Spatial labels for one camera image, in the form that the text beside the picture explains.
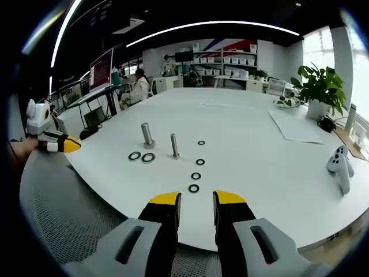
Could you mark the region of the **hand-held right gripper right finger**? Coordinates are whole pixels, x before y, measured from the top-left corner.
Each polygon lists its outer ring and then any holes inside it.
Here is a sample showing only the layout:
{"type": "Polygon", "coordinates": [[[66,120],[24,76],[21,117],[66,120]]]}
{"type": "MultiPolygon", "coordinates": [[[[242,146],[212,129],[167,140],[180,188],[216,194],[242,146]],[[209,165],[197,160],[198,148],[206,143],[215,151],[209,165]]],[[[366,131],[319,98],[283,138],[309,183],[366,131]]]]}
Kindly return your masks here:
{"type": "Polygon", "coordinates": [[[265,218],[256,218],[245,199],[213,192],[215,242],[223,276],[327,276],[329,267],[312,263],[294,240],[265,218]]]}

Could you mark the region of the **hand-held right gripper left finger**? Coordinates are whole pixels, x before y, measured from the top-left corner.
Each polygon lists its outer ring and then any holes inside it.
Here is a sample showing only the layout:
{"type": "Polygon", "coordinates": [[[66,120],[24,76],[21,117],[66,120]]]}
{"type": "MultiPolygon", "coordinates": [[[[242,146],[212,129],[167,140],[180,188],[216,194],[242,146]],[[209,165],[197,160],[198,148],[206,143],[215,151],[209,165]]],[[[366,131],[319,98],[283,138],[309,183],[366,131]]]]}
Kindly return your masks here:
{"type": "Polygon", "coordinates": [[[170,276],[180,203],[178,191],[155,196],[137,219],[126,219],[99,239],[92,255],[69,263],[69,276],[170,276]]]}

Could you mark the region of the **person's left hand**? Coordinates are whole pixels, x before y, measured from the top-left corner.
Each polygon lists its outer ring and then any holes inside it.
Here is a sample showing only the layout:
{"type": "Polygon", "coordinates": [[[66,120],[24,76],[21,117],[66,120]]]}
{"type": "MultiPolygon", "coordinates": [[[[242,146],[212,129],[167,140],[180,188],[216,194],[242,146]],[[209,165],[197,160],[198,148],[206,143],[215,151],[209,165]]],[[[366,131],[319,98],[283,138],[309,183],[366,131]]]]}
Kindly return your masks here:
{"type": "Polygon", "coordinates": [[[38,139],[34,137],[28,137],[24,141],[11,141],[10,145],[18,159],[27,160],[31,152],[37,148],[38,139]]]}

